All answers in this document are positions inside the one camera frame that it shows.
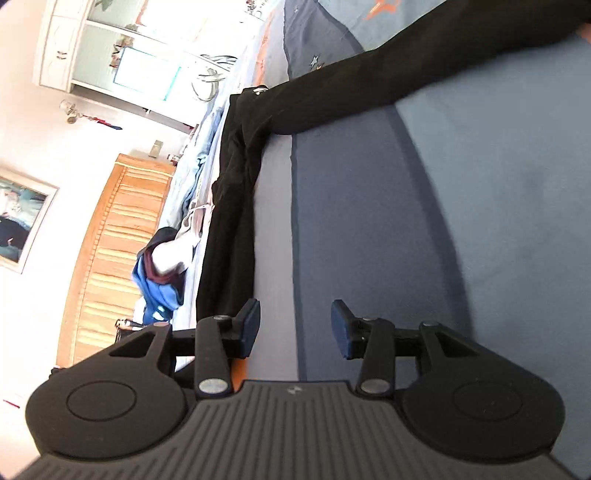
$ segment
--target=white cloth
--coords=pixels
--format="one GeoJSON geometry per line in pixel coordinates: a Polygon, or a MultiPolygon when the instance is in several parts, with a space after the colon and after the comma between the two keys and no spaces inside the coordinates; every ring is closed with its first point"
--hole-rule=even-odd
{"type": "Polygon", "coordinates": [[[134,307],[134,322],[135,323],[143,323],[144,322],[144,310],[146,308],[146,301],[143,297],[140,297],[137,302],[135,302],[134,307]]]}
{"type": "Polygon", "coordinates": [[[209,209],[209,204],[194,206],[194,202],[191,202],[176,238],[154,248],[152,264],[159,275],[172,271],[181,273],[189,268],[193,262],[193,249],[201,240],[203,219],[209,209]]]}

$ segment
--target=bed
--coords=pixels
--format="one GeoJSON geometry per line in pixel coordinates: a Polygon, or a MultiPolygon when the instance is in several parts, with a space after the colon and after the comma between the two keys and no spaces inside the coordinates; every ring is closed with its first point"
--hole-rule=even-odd
{"type": "MultiPolygon", "coordinates": [[[[439,3],[281,1],[212,107],[216,132],[229,93],[376,48],[439,3]]],[[[584,28],[395,105],[272,136],[254,196],[262,310],[248,377],[355,381],[359,363],[332,336],[334,299],[398,327],[435,320],[551,382],[567,410],[554,454],[590,475],[589,37],[584,28]]],[[[207,184],[219,139],[213,151],[207,184]]],[[[195,314],[184,318],[192,326],[195,314]]],[[[413,378],[402,362],[398,386],[413,378]]]]}

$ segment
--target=cabinet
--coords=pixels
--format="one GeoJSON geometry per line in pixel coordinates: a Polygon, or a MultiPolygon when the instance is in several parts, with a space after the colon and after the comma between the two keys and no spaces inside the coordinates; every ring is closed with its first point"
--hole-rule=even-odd
{"type": "Polygon", "coordinates": [[[80,0],[57,0],[53,15],[79,19],[84,17],[86,2],[80,0]]]}
{"type": "Polygon", "coordinates": [[[80,22],[52,17],[43,53],[40,84],[67,90],[80,22]]]}
{"type": "Polygon", "coordinates": [[[57,365],[70,367],[115,341],[141,293],[131,280],[137,252],[158,229],[172,165],[119,155],[78,254],[66,300],[57,365]]]}

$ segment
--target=wooden furniture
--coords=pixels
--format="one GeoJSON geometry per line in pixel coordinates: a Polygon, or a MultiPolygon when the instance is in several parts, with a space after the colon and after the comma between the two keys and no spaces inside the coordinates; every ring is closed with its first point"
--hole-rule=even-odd
{"type": "Polygon", "coordinates": [[[136,255],[158,228],[174,167],[119,155],[82,243],[61,324],[57,365],[69,367],[113,344],[115,321],[131,318],[140,293],[136,255]]]}

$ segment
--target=ribbed rubber surface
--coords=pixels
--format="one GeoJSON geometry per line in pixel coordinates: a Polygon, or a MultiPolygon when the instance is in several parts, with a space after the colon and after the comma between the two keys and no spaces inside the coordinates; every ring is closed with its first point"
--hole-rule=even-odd
{"type": "Polygon", "coordinates": [[[44,456],[18,480],[566,480],[549,458],[476,465],[420,443],[394,408],[342,382],[246,382],[199,403],[171,438],[134,457],[84,463],[44,456]]]}

